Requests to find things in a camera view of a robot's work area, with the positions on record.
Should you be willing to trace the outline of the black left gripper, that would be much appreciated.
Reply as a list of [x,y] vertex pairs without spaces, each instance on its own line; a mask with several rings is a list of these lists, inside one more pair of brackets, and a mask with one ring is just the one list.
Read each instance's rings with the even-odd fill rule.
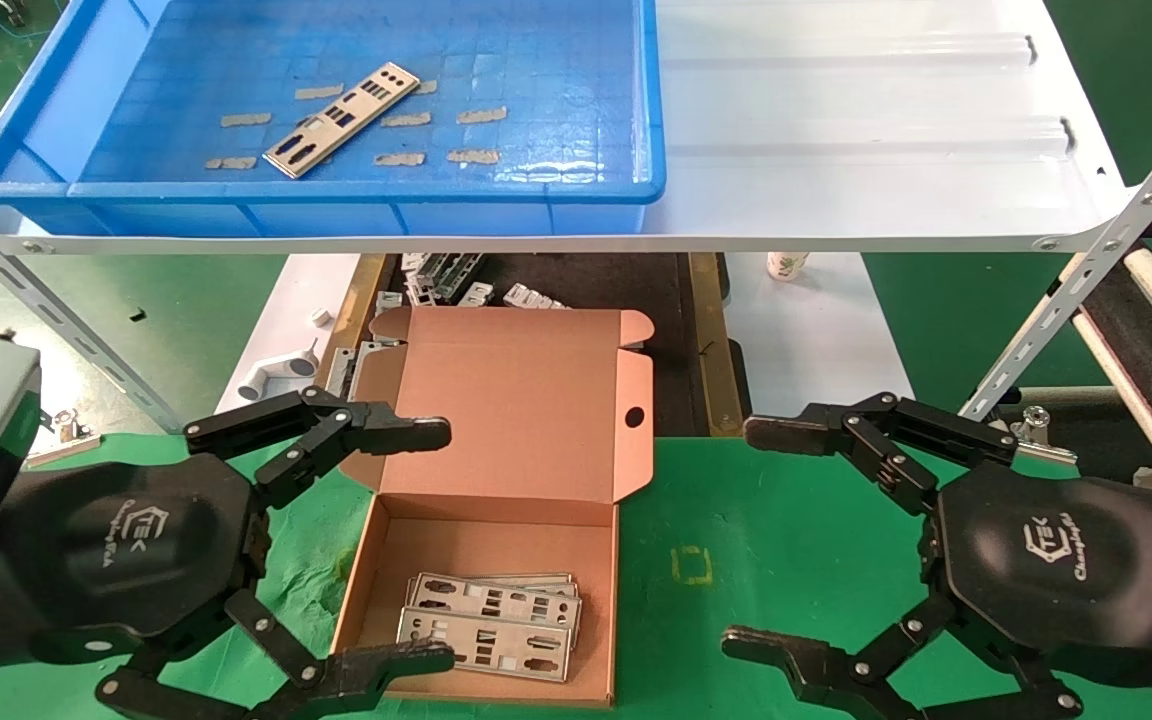
[[[0,506],[0,666],[134,652],[96,688],[126,719],[356,714],[394,679],[452,669],[452,647],[431,639],[314,659],[251,591],[270,551],[266,509],[283,509],[353,454],[439,450],[450,444],[447,419],[402,418],[385,402],[310,386],[192,420],[184,437],[196,456],[177,464],[20,475]],[[275,454],[253,487],[223,462],[266,448]],[[247,708],[160,682],[168,659],[196,655],[230,626],[285,674],[268,700]]]

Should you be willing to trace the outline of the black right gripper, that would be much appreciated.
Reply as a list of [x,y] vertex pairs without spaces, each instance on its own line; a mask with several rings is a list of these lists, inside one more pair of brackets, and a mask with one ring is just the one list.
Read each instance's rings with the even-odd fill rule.
[[[937,498],[932,585],[952,600],[929,596],[858,653],[728,626],[723,655],[782,670],[797,702],[852,719],[1079,719],[1082,698],[1048,667],[1152,688],[1152,488],[977,468],[1010,465],[1016,439],[892,393],[809,404],[791,418],[753,415],[742,437],[758,450],[846,457],[914,516],[932,511]],[[938,492],[910,448],[977,469]],[[925,707],[905,700],[890,676],[947,629],[992,669],[1011,673],[1018,689]]]

